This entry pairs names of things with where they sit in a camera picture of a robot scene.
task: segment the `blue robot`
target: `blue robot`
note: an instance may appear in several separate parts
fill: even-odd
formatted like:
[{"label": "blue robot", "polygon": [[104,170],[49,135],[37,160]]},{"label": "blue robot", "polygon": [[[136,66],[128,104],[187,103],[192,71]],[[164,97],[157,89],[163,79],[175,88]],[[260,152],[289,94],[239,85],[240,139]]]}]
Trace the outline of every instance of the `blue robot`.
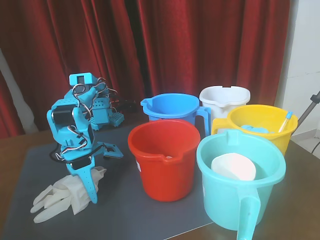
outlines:
[{"label": "blue robot", "polygon": [[99,130],[106,124],[116,127],[124,116],[113,112],[109,88],[103,78],[96,78],[91,73],[79,73],[70,75],[69,81],[73,88],[46,115],[57,142],[50,157],[66,164],[70,174],[80,177],[95,204],[98,197],[91,176],[95,156],[103,154],[104,157],[122,158],[123,154],[114,144],[95,141],[93,130]]}]

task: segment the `latex glove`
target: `latex glove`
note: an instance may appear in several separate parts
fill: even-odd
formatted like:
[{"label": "latex glove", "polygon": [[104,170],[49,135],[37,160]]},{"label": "latex glove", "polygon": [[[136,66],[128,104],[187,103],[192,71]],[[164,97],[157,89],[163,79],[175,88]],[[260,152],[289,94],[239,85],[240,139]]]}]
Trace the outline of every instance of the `latex glove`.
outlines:
[{"label": "latex glove", "polygon": [[[98,182],[104,177],[105,172],[106,169],[102,166],[96,166],[91,170],[97,192]],[[70,205],[72,206],[73,214],[76,215],[85,209],[90,201],[81,179],[78,176],[67,175],[54,183],[53,186],[49,185],[42,191],[39,196],[34,199],[30,212],[35,213],[44,207],[45,210],[33,219],[35,223],[42,223],[67,210]]]}]

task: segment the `bucket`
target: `bucket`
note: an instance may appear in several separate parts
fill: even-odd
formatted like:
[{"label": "bucket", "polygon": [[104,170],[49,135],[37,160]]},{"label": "bucket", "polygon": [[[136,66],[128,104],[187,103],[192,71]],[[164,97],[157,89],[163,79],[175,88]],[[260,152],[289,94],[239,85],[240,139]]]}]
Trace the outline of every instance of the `bucket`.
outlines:
[{"label": "bucket", "polygon": [[200,106],[196,96],[183,93],[164,93],[141,101],[143,112],[150,121],[158,119],[182,119],[195,125],[196,116],[204,119],[205,136],[211,132],[211,109]]},{"label": "bucket", "polygon": [[210,86],[199,96],[202,106],[211,108],[211,123],[215,118],[226,118],[228,113],[250,100],[250,91],[244,87]]},{"label": "bucket", "polygon": [[[227,178],[211,170],[212,160],[227,153],[249,158],[255,165],[253,181]],[[227,130],[204,138],[196,151],[202,172],[203,201],[217,225],[237,231],[237,240],[251,240],[265,212],[273,185],[285,176],[286,162],[279,149],[263,137]]]},{"label": "bucket", "polygon": [[196,127],[180,119],[149,121],[130,132],[128,145],[149,197],[171,202],[191,191],[199,142]]},{"label": "bucket", "polygon": [[[260,136],[270,140],[285,155],[292,132],[298,126],[298,118],[292,115],[282,132],[278,132],[286,119],[287,111],[268,105],[245,105],[229,112],[226,118],[216,118],[212,123],[212,134],[218,129],[238,129],[246,134]],[[241,128],[250,125],[255,128],[265,128],[269,133],[253,132]]]}]

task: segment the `sticker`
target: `sticker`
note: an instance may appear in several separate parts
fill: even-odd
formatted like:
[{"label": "sticker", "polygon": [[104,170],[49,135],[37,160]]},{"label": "sticker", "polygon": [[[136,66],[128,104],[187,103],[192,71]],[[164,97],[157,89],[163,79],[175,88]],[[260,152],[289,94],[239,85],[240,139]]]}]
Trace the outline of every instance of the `sticker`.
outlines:
[{"label": "sticker", "polygon": [[138,163],[138,161],[137,161],[137,160],[135,160],[135,161],[136,161],[136,165],[137,165],[137,167],[138,167],[138,169],[139,169],[139,171],[140,171],[140,173],[141,173],[140,164]]}]

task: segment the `table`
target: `table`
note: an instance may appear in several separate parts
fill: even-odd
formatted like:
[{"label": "table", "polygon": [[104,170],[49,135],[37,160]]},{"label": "table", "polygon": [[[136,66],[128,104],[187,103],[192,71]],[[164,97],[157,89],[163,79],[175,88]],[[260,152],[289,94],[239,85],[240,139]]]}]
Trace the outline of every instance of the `table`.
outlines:
[{"label": "table", "polygon": [[[140,114],[124,125],[145,122]],[[50,131],[0,140],[0,235],[7,210],[29,148],[54,142]],[[294,142],[286,153],[284,180],[274,186],[265,214],[253,235],[262,239],[320,239],[320,160]],[[237,233],[212,223],[171,238],[172,240],[229,240]]]}]

